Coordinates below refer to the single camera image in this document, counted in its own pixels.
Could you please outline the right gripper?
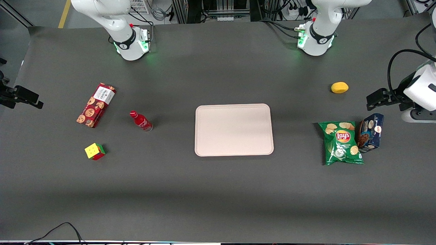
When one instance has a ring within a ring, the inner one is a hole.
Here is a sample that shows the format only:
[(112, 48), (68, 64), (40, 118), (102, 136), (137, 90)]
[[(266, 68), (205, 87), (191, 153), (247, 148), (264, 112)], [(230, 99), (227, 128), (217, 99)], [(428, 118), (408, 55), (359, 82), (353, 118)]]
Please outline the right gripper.
[(33, 91), (17, 85), (14, 88), (9, 87), (9, 79), (1, 79), (0, 81), (0, 104), (14, 109), (17, 103), (29, 104), (38, 109), (42, 109), (44, 103), (39, 101), (39, 95)]

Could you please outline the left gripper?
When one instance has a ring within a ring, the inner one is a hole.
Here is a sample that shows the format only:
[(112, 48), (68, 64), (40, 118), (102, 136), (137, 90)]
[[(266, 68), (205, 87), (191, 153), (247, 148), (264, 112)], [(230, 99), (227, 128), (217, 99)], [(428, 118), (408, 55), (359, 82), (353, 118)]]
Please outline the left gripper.
[(388, 90), (380, 88), (366, 96), (366, 108), (371, 111), (377, 107), (399, 104), (399, 110), (402, 113), (401, 118), (408, 123), (435, 124), (436, 111), (428, 111), (424, 108), (415, 108), (414, 102), (403, 102), (404, 90), (397, 88)]

